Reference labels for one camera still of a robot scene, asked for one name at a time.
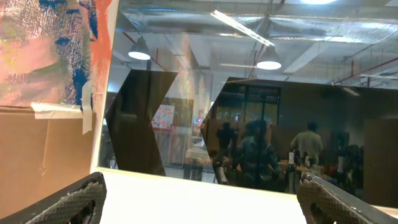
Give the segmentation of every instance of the ceiling light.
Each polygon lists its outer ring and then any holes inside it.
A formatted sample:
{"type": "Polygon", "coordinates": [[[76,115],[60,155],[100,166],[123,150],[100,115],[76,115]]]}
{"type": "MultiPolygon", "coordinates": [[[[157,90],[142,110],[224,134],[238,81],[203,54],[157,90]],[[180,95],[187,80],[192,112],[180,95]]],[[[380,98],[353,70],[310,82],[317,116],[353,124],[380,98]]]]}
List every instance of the ceiling light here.
{"type": "Polygon", "coordinates": [[[257,67],[266,70],[276,70],[282,66],[279,55],[275,51],[275,47],[267,47],[266,51],[261,55],[257,67]]]}
{"type": "Polygon", "coordinates": [[[348,88],[348,87],[344,87],[343,88],[345,91],[347,91],[348,93],[352,94],[353,96],[359,96],[359,93],[355,92],[354,90],[348,88]]]}
{"type": "Polygon", "coordinates": [[[150,59],[149,49],[143,37],[138,38],[137,42],[132,46],[129,56],[138,60],[150,59]]]}
{"type": "Polygon", "coordinates": [[[256,34],[253,30],[248,29],[244,25],[236,22],[234,19],[227,16],[226,14],[223,14],[222,12],[215,10],[214,12],[210,13],[210,15],[218,19],[219,21],[224,22],[227,25],[234,27],[235,29],[250,36],[251,38],[258,40],[260,43],[265,44],[266,46],[274,46],[274,44],[271,41],[261,37],[260,35],[256,34]]]}
{"type": "Polygon", "coordinates": [[[305,4],[329,4],[334,1],[336,0],[301,0],[305,4]]]}

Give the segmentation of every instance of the painting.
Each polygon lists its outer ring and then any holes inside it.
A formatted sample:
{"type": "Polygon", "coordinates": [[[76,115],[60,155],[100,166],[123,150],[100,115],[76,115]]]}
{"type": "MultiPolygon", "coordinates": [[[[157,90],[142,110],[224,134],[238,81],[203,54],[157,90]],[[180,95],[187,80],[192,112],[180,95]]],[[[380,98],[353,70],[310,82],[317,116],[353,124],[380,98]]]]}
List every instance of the painting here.
{"type": "Polygon", "coordinates": [[[160,105],[152,119],[152,127],[170,129],[173,124],[174,106],[160,105]]]}
{"type": "Polygon", "coordinates": [[[99,110],[112,56],[111,3],[0,0],[0,106],[81,105],[90,81],[99,110]]]}

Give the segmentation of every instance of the cardboard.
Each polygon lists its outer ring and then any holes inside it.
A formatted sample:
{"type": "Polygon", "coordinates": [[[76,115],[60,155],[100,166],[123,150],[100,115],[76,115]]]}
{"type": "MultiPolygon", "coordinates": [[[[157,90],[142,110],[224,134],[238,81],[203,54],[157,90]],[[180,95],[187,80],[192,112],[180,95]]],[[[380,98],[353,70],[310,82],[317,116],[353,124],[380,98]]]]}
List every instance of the cardboard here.
{"type": "Polygon", "coordinates": [[[35,119],[30,108],[0,107],[0,218],[90,174],[94,134],[82,128],[82,119],[35,119]]]}

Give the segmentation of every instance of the orange paint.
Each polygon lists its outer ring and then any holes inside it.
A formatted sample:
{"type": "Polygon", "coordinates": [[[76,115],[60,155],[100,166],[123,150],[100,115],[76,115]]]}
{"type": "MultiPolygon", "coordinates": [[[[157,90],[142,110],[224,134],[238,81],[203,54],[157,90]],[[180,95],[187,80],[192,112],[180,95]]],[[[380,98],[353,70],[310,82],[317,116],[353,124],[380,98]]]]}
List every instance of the orange paint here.
{"type": "Polygon", "coordinates": [[[94,75],[94,102],[102,102],[102,95],[106,89],[106,77],[109,73],[109,65],[112,57],[111,39],[108,30],[108,18],[106,11],[112,0],[96,1],[97,10],[97,25],[98,25],[98,39],[91,42],[91,71],[96,72],[94,75]]]}

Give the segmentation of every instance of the white tape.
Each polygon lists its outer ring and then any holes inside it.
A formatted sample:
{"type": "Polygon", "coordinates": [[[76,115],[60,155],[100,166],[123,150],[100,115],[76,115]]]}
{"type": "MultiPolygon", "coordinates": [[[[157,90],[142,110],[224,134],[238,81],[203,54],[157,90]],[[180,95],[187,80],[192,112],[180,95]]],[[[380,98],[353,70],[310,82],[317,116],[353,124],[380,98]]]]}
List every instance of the white tape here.
{"type": "Polygon", "coordinates": [[[81,107],[83,108],[83,134],[92,130],[93,110],[91,109],[91,82],[86,82],[81,90],[81,107]]]}
{"type": "Polygon", "coordinates": [[[34,103],[30,106],[35,111],[36,119],[77,119],[83,118],[80,106],[52,103],[34,103]]]}

